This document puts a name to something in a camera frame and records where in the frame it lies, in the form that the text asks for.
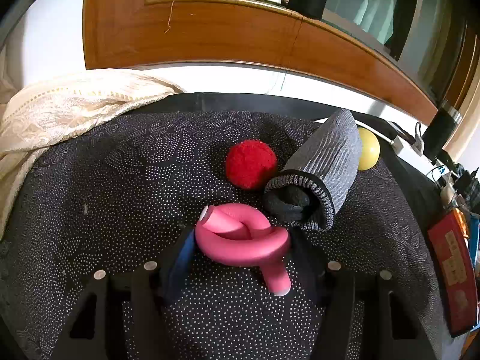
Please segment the black thermos bottle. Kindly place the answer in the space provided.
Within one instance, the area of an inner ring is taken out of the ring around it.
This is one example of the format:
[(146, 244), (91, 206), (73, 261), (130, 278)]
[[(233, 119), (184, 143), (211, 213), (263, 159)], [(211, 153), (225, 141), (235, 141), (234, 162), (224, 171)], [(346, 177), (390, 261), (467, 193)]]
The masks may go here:
[(459, 111), (448, 101), (444, 101), (422, 135), (425, 143), (423, 155), (431, 162), (436, 160), (461, 121), (462, 115)]

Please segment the grey knit sock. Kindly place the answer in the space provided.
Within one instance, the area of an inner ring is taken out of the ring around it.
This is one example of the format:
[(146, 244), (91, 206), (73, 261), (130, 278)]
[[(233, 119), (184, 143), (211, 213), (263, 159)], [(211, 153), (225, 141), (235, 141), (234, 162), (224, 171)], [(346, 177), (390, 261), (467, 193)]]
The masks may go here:
[(356, 178), (362, 148), (352, 113), (336, 111), (267, 183), (267, 209), (281, 222), (331, 229)]

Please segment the beige curtain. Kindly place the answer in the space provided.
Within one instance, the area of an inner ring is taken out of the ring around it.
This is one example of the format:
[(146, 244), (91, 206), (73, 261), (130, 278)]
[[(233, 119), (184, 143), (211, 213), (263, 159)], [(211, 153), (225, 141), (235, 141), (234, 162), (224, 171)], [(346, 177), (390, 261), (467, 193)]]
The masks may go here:
[(50, 147), (181, 92), (166, 80), (122, 68), (23, 88), (1, 105), (1, 226), (33, 164)]

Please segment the white power strip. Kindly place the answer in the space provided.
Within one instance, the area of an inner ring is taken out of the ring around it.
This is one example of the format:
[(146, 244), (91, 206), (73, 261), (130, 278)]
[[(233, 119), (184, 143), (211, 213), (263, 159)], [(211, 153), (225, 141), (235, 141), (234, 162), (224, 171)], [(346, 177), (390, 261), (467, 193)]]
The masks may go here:
[(425, 141), (422, 138), (422, 124), (420, 122), (416, 122), (413, 135), (400, 127), (400, 125), (398, 125), (396, 122), (389, 121), (388, 124), (394, 128), (399, 140), (405, 141), (405, 143), (409, 145), (417, 155), (423, 155), (425, 150)]

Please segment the wooden window frame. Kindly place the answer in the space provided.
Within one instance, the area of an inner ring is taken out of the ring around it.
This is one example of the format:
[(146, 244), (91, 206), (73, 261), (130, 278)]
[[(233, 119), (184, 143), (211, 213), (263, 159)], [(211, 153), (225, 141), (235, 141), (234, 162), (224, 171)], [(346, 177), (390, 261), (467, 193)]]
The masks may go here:
[(263, 0), (84, 0), (87, 68), (246, 63), (354, 89), (429, 122), (479, 87), (468, 0), (327, 0), (321, 19)]

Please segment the black patterned table cloth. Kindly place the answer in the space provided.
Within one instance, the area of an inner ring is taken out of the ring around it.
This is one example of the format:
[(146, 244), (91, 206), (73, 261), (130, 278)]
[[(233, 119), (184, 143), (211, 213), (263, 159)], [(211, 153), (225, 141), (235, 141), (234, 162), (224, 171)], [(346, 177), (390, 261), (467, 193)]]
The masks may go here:
[(432, 180), (358, 115), (156, 105), (58, 139), (1, 240), (5, 359), (459, 359)]

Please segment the red pompom ball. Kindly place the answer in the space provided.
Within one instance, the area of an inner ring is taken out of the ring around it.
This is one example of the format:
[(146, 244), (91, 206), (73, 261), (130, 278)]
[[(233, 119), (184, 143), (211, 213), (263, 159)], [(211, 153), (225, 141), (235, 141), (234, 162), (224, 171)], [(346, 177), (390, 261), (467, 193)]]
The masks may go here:
[(246, 140), (235, 144), (226, 155), (225, 175), (240, 189), (259, 189), (278, 172), (278, 159), (263, 141)]

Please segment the yellow ball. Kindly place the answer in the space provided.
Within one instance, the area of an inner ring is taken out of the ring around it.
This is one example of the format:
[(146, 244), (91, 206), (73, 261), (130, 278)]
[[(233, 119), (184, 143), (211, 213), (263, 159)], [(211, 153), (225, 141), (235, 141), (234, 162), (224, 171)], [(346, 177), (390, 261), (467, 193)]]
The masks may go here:
[(364, 127), (358, 128), (362, 150), (358, 170), (367, 171), (374, 167), (380, 157), (380, 144), (375, 134)]

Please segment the red storage box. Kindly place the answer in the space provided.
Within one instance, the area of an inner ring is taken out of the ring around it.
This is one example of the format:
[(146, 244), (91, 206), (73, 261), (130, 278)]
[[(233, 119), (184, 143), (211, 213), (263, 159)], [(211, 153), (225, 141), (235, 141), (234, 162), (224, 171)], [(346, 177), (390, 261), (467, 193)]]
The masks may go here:
[(460, 336), (479, 323), (479, 296), (474, 273), (475, 237), (464, 214), (450, 209), (427, 232), (442, 282), (443, 303), (451, 336)]

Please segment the pink knotted foam tube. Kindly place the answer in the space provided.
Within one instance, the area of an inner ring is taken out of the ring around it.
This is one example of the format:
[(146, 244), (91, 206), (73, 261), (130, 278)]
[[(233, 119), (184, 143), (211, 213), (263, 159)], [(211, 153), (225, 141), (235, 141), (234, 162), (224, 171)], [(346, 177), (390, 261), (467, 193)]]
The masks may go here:
[(270, 293), (283, 297), (291, 281), (283, 258), (290, 235), (274, 227), (261, 211), (241, 204), (207, 205), (195, 226), (199, 249), (211, 260), (230, 267), (258, 267)]

